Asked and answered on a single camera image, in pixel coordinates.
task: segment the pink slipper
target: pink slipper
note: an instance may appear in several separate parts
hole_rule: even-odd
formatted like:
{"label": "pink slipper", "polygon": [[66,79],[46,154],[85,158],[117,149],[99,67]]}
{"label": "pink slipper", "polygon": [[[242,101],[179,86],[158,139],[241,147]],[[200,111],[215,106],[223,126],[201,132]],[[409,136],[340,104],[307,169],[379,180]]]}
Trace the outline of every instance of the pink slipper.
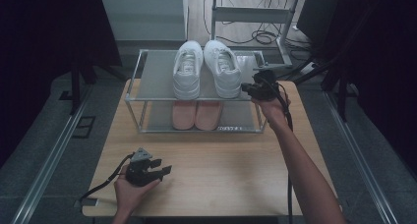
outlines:
{"label": "pink slipper", "polygon": [[195,122],[196,127],[204,131],[216,129],[222,108],[223,102],[221,101],[199,101]]}
{"label": "pink slipper", "polygon": [[197,101],[176,100],[172,106],[172,126],[177,130],[189,130],[194,126]]}

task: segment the gray floor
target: gray floor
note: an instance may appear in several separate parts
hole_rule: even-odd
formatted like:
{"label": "gray floor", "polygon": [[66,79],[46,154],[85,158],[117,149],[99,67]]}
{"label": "gray floor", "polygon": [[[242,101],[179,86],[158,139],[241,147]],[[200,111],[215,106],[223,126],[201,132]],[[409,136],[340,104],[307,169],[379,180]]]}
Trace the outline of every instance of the gray floor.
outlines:
{"label": "gray floor", "polygon": [[[291,35],[303,38],[302,33]],[[265,49],[266,57],[273,62],[273,50]],[[305,58],[306,52],[297,52]],[[122,53],[120,72],[130,76],[136,56]],[[295,66],[300,64],[292,58]],[[110,223],[111,218],[84,217],[74,207],[76,199],[86,192],[95,170],[124,82],[101,69],[95,68],[98,80],[92,86],[84,117],[95,117],[89,137],[71,138],[31,216],[30,223]],[[332,116],[331,108],[320,88],[324,75],[319,75],[298,86],[308,117],[327,163],[343,212],[350,223],[385,223],[378,206],[369,192],[356,166],[342,131]],[[33,180],[41,169],[51,148],[57,142],[70,119],[71,101],[60,100],[63,91],[71,91],[70,76],[56,79],[51,95],[42,112],[20,143],[19,147],[0,170],[0,223],[10,223],[24,200]],[[351,130],[366,162],[381,186],[397,223],[417,223],[417,183],[376,127],[364,115],[355,97],[346,104],[347,126]],[[84,130],[74,131],[82,136]],[[141,223],[133,218],[131,223]],[[263,218],[161,218],[147,219],[147,223],[286,223],[285,217]],[[304,223],[296,217],[295,223]]]}

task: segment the person's right arm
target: person's right arm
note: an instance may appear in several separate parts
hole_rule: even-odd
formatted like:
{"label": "person's right arm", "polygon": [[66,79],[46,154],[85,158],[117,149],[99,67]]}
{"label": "person's right arm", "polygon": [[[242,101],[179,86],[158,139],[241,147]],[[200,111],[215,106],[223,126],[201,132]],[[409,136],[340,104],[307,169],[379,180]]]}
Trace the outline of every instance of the person's right arm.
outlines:
{"label": "person's right arm", "polygon": [[346,223],[331,187],[289,128],[279,101],[252,101],[261,106],[276,134],[306,222]]}

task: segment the glass shelf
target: glass shelf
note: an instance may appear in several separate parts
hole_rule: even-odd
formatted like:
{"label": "glass shelf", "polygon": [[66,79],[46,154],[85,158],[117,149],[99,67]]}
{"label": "glass shelf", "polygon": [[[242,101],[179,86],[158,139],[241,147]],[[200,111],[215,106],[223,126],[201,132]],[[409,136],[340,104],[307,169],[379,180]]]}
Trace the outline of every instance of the glass shelf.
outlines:
{"label": "glass shelf", "polygon": [[[125,102],[139,133],[262,133],[266,119],[251,97],[241,91],[232,99],[220,98],[214,79],[206,65],[202,66],[200,96],[197,101],[222,101],[218,126],[213,131],[197,128],[176,130],[172,126],[172,105],[178,100],[173,92],[173,64],[176,50],[141,50],[131,78]],[[252,83],[253,69],[264,65],[261,51],[234,51],[242,72],[242,83]],[[141,78],[137,72],[143,69]]]}

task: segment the wooden tabletop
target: wooden tabletop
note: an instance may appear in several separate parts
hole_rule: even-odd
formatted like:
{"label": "wooden tabletop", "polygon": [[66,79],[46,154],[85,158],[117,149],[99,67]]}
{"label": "wooden tabletop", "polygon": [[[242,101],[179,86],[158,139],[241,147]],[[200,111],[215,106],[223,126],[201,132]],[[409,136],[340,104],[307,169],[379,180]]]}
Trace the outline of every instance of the wooden tabletop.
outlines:
{"label": "wooden tabletop", "polygon": [[[297,88],[280,82],[291,100],[294,133],[333,188]],[[138,134],[121,95],[107,141],[90,187],[103,183],[128,154],[143,147],[172,165],[133,215],[138,216],[278,216],[287,214],[288,173],[275,134],[168,133]],[[142,102],[134,110],[141,110]],[[92,194],[97,206],[84,206],[86,216],[112,216],[112,185]],[[294,196],[293,214],[301,215]]]}

